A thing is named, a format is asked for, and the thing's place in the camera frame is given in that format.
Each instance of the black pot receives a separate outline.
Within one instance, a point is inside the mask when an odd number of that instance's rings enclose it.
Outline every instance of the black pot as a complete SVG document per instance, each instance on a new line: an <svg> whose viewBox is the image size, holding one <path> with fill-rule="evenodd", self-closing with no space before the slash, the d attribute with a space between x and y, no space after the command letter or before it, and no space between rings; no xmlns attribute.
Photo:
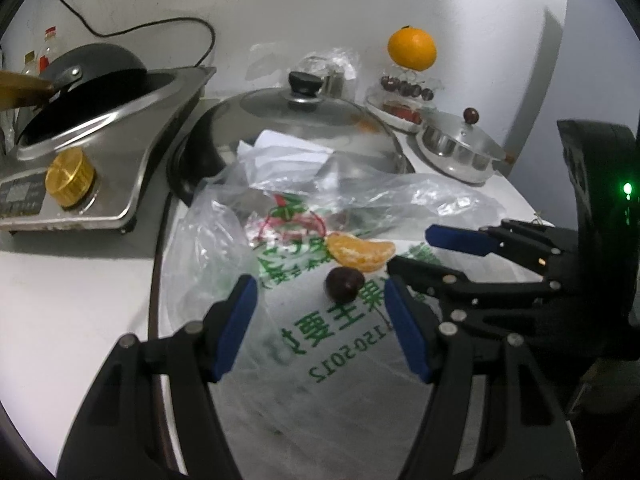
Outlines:
<svg viewBox="0 0 640 480"><path fill-rule="evenodd" d="M166 168L169 188L190 206L198 184L203 178L216 176L225 169L225 161L211 140L210 128L217 108L208 110L190 134L181 140Z"/></svg>
<svg viewBox="0 0 640 480"><path fill-rule="evenodd" d="M81 77L35 115L30 108L18 114L17 144L28 146L107 113L150 90L146 67L124 47L109 43L83 45L54 60L40 78L56 81L78 67Z"/></svg>

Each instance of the black knob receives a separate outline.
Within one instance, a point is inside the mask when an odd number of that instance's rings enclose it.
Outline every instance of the black knob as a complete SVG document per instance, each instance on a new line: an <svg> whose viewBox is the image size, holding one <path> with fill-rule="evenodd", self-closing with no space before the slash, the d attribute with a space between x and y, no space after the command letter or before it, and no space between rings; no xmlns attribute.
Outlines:
<svg viewBox="0 0 640 480"><path fill-rule="evenodd" d="M322 79L306 72L289 72L289 85L294 94L316 97L322 88Z"/></svg>

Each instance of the lid knob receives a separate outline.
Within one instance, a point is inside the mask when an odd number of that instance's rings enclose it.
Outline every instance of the lid knob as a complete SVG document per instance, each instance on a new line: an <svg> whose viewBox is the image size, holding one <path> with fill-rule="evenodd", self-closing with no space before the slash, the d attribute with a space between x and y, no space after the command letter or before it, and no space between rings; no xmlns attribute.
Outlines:
<svg viewBox="0 0 640 480"><path fill-rule="evenodd" d="M322 88L322 79L306 72L289 72L289 85L295 94L316 97Z"/></svg>
<svg viewBox="0 0 640 480"><path fill-rule="evenodd" d="M95 169L79 146L58 153L47 170L44 186L61 207L73 207L91 189Z"/></svg>
<svg viewBox="0 0 640 480"><path fill-rule="evenodd" d="M475 108L467 108L462 117L466 124L476 124L480 120L480 114Z"/></svg>

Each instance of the orange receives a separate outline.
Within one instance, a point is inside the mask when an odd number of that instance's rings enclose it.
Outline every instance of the orange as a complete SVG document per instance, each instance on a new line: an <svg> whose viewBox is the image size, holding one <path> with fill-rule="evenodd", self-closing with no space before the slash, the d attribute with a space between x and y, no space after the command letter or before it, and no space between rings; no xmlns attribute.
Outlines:
<svg viewBox="0 0 640 480"><path fill-rule="evenodd" d="M409 25L391 35L386 50L394 63L418 72L427 70L438 57L433 38Z"/></svg>
<svg viewBox="0 0 640 480"><path fill-rule="evenodd" d="M328 235L326 248L339 264L361 272L381 269L396 253L396 245L393 242L360 240L346 233Z"/></svg>

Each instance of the chestnut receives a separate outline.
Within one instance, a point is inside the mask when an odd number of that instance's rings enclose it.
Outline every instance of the chestnut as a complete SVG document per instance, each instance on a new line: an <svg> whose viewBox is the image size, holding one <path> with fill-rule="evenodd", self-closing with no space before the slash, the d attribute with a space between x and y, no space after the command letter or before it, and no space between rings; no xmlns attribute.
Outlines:
<svg viewBox="0 0 640 480"><path fill-rule="evenodd" d="M364 286L364 274L352 267L335 267L324 280L324 290L335 303L351 303Z"/></svg>

